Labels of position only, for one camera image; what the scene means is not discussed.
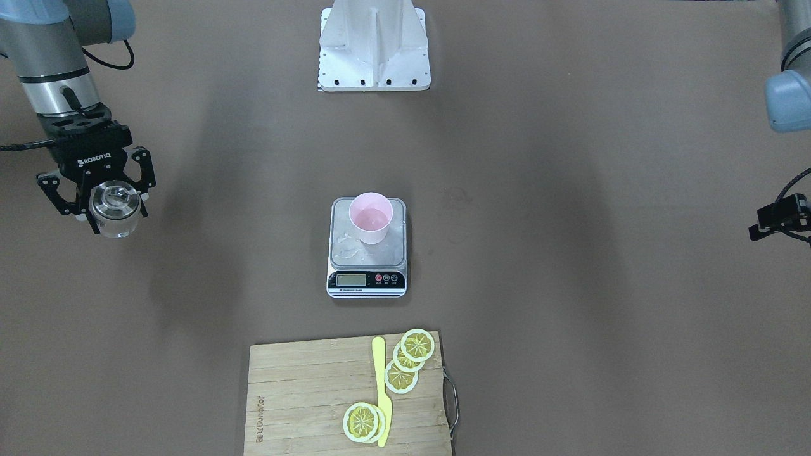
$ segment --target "digital scale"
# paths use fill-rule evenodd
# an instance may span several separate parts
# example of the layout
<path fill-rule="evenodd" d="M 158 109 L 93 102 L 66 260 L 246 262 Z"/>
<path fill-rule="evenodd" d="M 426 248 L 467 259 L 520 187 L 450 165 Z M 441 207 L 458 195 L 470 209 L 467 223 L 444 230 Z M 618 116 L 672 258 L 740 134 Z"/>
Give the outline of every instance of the digital scale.
<path fill-rule="evenodd" d="M 408 288 L 406 203 L 388 198 L 394 214 L 386 237 L 377 244 L 357 238 L 350 221 L 353 197 L 333 203 L 329 223 L 327 294 L 333 298 L 399 298 Z"/>

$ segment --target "wooden cutting board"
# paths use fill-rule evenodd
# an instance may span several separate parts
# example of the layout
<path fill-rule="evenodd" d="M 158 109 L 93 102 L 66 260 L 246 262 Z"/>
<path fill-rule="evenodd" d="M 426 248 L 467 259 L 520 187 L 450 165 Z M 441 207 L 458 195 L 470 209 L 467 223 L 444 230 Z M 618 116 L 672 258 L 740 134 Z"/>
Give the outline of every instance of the wooden cutting board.
<path fill-rule="evenodd" d="M 409 393 L 394 394 L 384 448 L 350 441 L 343 417 L 355 402 L 377 403 L 374 336 L 251 347 L 245 456 L 453 456 L 443 395 L 440 334 Z M 402 334 L 383 336 L 386 363 Z"/>

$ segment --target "scale display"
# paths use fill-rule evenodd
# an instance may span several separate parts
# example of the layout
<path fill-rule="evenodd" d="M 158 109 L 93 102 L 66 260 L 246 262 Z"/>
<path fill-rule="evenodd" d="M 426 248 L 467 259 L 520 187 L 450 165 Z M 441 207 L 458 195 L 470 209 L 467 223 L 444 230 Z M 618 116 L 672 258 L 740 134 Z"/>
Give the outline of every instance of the scale display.
<path fill-rule="evenodd" d="M 406 204 L 394 208 L 385 239 L 362 243 L 354 235 L 349 207 L 354 198 L 338 198 L 330 221 L 327 293 L 333 298 L 399 298 L 408 287 Z"/>

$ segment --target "gray table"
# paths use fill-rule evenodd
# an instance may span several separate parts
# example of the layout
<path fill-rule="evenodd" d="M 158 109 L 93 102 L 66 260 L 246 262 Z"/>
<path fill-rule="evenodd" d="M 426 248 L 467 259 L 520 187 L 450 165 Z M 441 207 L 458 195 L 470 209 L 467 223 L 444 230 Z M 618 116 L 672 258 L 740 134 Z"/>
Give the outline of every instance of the gray table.
<path fill-rule="evenodd" d="M 135 68 L 91 67 L 151 216 L 94 237 L 46 152 L 0 156 L 0 454 L 241 454 L 250 345 L 412 327 L 459 455 L 811 453 L 811 252 L 746 232 L 809 164 L 766 123 L 774 2 L 421 0 L 431 90 L 366 95 L 315 90 L 329 0 L 134 4 Z M 0 143 L 41 138 L 0 91 Z M 330 204 L 368 190 L 409 291 L 335 302 Z"/>

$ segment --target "lemon slice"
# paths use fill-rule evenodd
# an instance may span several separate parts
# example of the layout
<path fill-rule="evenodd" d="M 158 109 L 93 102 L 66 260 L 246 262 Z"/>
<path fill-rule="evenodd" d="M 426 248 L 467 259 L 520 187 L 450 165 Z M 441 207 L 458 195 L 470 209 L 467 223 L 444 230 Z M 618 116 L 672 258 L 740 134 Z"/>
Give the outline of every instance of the lemon slice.
<path fill-rule="evenodd" d="M 406 358 L 406 355 L 404 355 L 402 350 L 400 350 L 399 342 L 397 343 L 396 346 L 394 346 L 392 358 L 394 360 L 394 365 L 397 366 L 397 368 L 403 372 L 417 372 L 419 369 L 422 369 L 423 366 L 425 365 L 425 361 L 422 361 L 421 363 L 416 363 Z"/>
<path fill-rule="evenodd" d="M 371 439 L 364 441 L 363 443 L 375 443 L 383 436 L 383 432 L 386 432 L 386 415 L 384 415 L 383 411 L 378 406 L 372 406 L 377 410 L 377 418 L 380 420 L 380 424 L 377 426 L 377 433 Z"/>
<path fill-rule="evenodd" d="M 418 378 L 419 372 L 403 372 L 394 365 L 394 361 L 389 361 L 388 366 L 386 366 L 384 379 L 386 386 L 392 393 L 408 393 L 417 385 Z"/>
<path fill-rule="evenodd" d="M 434 345 L 434 338 L 425 329 L 412 329 L 400 339 L 403 356 L 415 363 L 431 358 L 434 354 Z"/>
<path fill-rule="evenodd" d="M 344 434 L 351 441 L 364 442 L 374 437 L 380 426 L 380 416 L 376 408 L 366 402 L 356 402 L 346 409 Z"/>

